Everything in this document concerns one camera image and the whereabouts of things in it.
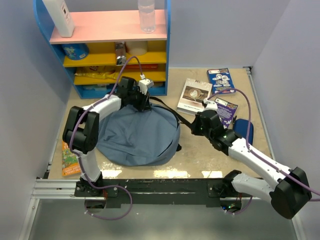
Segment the white coffee cover book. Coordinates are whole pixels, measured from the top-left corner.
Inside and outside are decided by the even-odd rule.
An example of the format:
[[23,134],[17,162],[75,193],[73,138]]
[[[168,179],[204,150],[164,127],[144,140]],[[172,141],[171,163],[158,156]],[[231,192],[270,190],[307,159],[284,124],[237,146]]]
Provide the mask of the white coffee cover book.
[[187,78],[177,104],[177,111],[194,115],[204,109],[202,102],[212,93],[213,85],[209,82]]

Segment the blue zip pencil case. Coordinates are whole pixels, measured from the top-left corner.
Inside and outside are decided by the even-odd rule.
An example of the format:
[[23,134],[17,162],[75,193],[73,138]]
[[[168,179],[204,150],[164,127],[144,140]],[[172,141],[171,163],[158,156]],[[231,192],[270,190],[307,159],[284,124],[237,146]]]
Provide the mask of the blue zip pencil case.
[[[249,121],[242,118],[237,118],[234,120],[232,129],[241,135],[243,138],[247,137],[247,131],[248,131],[248,123]],[[253,144],[254,141],[254,125],[252,122],[249,124],[249,132],[248,132],[248,142],[250,145]]]

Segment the blue fabric backpack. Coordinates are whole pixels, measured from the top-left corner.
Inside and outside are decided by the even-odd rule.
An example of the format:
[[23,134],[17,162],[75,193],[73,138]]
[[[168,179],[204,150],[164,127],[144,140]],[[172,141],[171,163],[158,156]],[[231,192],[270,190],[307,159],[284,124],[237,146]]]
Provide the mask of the blue fabric backpack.
[[96,149],[111,162],[126,166],[160,166],[168,163],[179,144],[181,125],[192,124],[155,97],[150,110],[127,105],[99,123]]

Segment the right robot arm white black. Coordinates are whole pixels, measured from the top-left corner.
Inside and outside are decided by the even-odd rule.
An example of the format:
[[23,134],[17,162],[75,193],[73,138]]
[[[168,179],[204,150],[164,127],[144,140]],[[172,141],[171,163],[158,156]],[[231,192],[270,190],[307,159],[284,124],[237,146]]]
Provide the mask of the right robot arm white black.
[[291,169],[255,149],[238,133],[224,128],[215,110],[197,112],[191,133],[206,137],[217,151],[244,163],[260,176],[250,177],[237,170],[230,172],[222,185],[227,196],[243,193],[260,198],[288,220],[312,199],[304,170],[299,167]]

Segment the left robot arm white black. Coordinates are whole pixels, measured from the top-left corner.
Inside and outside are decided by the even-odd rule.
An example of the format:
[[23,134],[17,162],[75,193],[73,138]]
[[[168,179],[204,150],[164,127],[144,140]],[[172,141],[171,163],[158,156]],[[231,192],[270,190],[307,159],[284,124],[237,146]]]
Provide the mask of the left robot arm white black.
[[92,196],[99,196],[104,190],[103,175],[98,167],[94,149],[98,143],[100,121],[127,105],[138,111],[151,109],[149,89],[154,82],[144,75],[136,81],[122,77],[110,93],[100,100],[84,106],[73,106],[68,114],[62,140],[75,154],[81,170],[76,188]]

